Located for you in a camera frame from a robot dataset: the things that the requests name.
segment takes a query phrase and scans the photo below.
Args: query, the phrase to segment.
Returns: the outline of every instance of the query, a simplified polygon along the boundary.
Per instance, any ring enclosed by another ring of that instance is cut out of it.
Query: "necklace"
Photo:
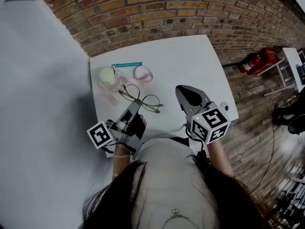
[[[170,218],[168,218],[168,219],[166,220],[166,222],[164,223],[164,225],[162,226],[161,229],[164,229],[165,225],[166,225],[168,222],[170,222],[171,220],[176,219],[176,218],[183,218],[183,219],[189,221],[194,227],[196,227],[197,229],[199,229],[199,227],[196,226],[195,223],[193,223],[188,217],[178,214],[179,210],[178,210],[177,208],[174,208],[174,209],[172,210],[172,212],[173,212],[173,215],[172,215]]]

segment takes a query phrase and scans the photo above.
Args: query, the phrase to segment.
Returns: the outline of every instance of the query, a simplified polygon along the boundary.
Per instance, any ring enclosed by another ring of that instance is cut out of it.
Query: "person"
[[[112,183],[85,202],[82,228],[270,228],[266,210],[234,178],[221,142],[207,148],[211,164],[181,142],[151,139],[130,163],[117,144]]]
[[[275,108],[273,123],[276,125],[289,125],[300,115],[305,114],[305,88],[300,92],[299,99],[286,108]],[[294,115],[289,119],[285,119],[286,115]]]

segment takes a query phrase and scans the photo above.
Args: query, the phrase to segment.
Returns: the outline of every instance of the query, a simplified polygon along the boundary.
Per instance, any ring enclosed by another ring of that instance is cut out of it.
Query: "red fire extinguisher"
[[[241,73],[248,72],[254,67],[259,67],[262,64],[262,57],[257,53],[250,53],[245,60],[242,61],[239,66]]]

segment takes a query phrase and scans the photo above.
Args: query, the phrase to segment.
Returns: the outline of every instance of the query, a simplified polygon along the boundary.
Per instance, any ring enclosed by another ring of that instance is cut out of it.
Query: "white shirt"
[[[140,229],[161,229],[175,208],[188,219],[171,219],[164,229],[219,228],[217,203],[189,155],[193,155],[192,149],[171,139],[152,139],[143,145],[137,160],[147,164],[133,212],[133,228],[140,221]],[[141,170],[135,174],[134,187]]]

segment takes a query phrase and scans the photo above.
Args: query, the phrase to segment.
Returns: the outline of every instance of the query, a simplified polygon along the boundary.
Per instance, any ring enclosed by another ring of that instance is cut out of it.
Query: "hand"
[[[144,116],[143,116],[143,115],[140,115],[140,119],[142,119],[143,124],[146,126],[147,123],[146,123],[146,120],[144,119]]]

